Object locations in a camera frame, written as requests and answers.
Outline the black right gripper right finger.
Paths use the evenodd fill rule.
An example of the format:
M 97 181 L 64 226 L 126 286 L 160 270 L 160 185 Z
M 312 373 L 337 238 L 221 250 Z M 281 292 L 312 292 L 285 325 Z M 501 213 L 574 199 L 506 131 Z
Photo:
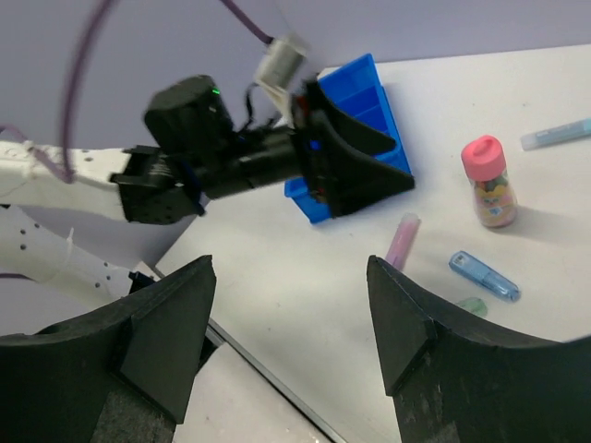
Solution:
M 379 257 L 368 301 L 404 442 L 586 442 L 590 340 L 548 341 L 477 317 Z

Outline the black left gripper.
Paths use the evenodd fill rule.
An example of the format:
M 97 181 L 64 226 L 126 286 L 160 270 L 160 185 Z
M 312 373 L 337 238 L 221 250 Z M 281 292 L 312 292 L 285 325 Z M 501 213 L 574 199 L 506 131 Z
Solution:
M 244 92 L 246 121 L 235 127 L 213 82 L 193 85 L 198 118 L 193 174 L 199 184 L 198 215 L 209 201 L 272 185 L 301 174 L 293 131 L 274 128 L 272 120 L 255 126 L 251 99 Z M 397 148 L 387 133 L 343 110 L 316 82 L 316 140 L 326 152 L 328 184 L 324 187 L 333 218 L 341 218 L 415 188 L 413 175 L 375 158 Z

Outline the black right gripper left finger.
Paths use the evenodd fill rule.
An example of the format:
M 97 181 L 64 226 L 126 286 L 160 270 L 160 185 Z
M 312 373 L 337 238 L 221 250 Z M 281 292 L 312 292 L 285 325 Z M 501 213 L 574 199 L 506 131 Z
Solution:
M 186 417 L 216 276 L 199 257 L 33 335 L 1 340 L 5 442 L 170 442 Z

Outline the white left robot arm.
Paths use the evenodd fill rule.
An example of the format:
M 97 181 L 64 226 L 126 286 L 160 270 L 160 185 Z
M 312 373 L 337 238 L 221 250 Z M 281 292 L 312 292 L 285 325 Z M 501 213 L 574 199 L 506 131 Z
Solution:
M 29 218 L 25 207 L 78 210 L 111 220 L 167 225 L 203 215 L 207 204 L 300 177 L 333 218 L 415 185 L 381 162 L 395 140 L 339 109 L 316 80 L 292 94 L 256 80 L 285 124 L 235 128 L 206 75 L 156 93 L 144 114 L 154 146 L 70 150 L 29 140 L 1 145 L 1 265 L 78 299 L 108 305 L 144 283 Z

